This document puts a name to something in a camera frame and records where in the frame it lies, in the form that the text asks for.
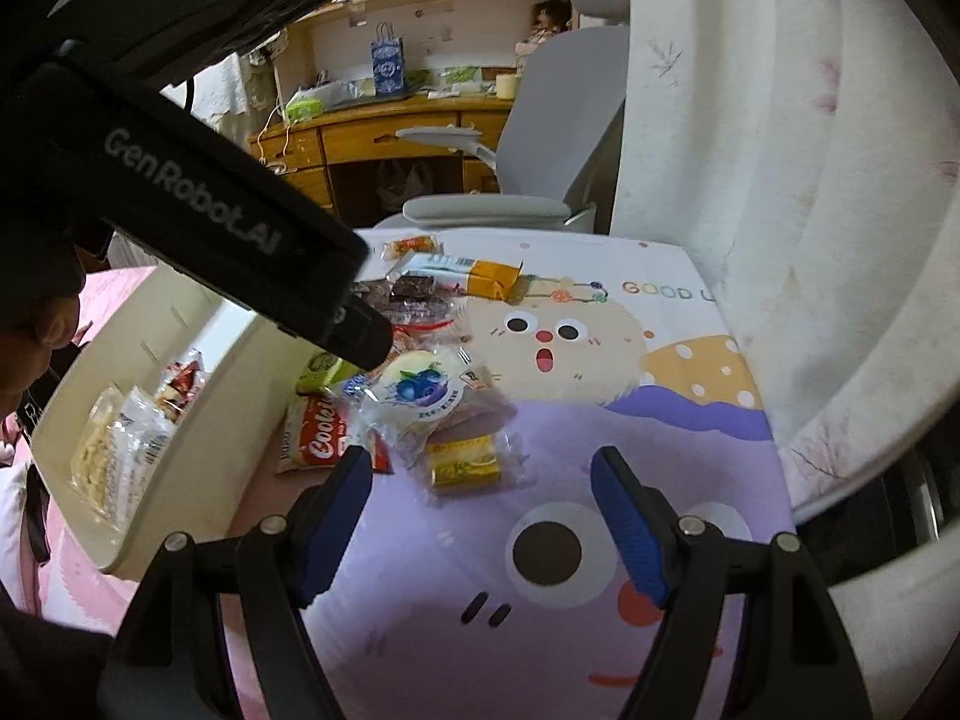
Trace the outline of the person's left hand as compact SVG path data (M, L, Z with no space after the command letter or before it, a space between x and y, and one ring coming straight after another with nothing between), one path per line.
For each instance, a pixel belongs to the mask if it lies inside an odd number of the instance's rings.
M49 239L2 254L2 418L78 328L86 273L73 245Z

